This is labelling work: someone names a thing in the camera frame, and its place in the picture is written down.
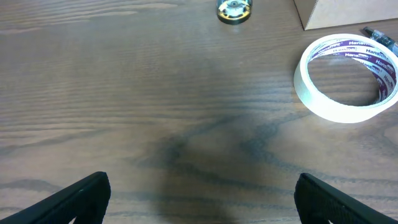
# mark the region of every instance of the masking tape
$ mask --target masking tape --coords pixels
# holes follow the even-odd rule
[[[350,106],[321,93],[308,74],[308,63],[324,55],[342,55],[361,62],[379,83],[379,98],[369,106]],[[339,123],[358,123],[379,114],[398,101],[398,58],[387,47],[354,34],[334,34],[314,41],[294,73],[294,88],[303,104],[318,116]]]

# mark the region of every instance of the tape roll inner core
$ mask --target tape roll inner core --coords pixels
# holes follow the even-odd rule
[[[382,102],[394,91],[397,77],[388,57],[377,47],[358,40],[332,39],[315,47],[307,57],[306,64],[325,55],[342,55],[352,58],[369,69],[379,84],[379,98]]]

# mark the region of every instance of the wood grain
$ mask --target wood grain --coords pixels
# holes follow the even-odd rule
[[[364,25],[304,32],[293,1],[264,0],[228,26],[214,6],[1,1],[0,218],[102,170],[105,223],[299,223],[301,172],[398,219],[397,106],[331,123],[292,83],[311,42]],[[367,25],[398,39],[397,20]],[[331,63],[311,64],[322,91],[376,97],[367,70]]]

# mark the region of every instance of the round black object with yellow ring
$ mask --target round black object with yellow ring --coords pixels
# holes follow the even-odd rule
[[[231,25],[240,24],[251,15],[252,0],[217,0],[218,18]]]

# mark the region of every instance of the box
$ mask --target box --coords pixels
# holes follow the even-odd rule
[[[398,18],[398,0],[294,0],[305,30]]]

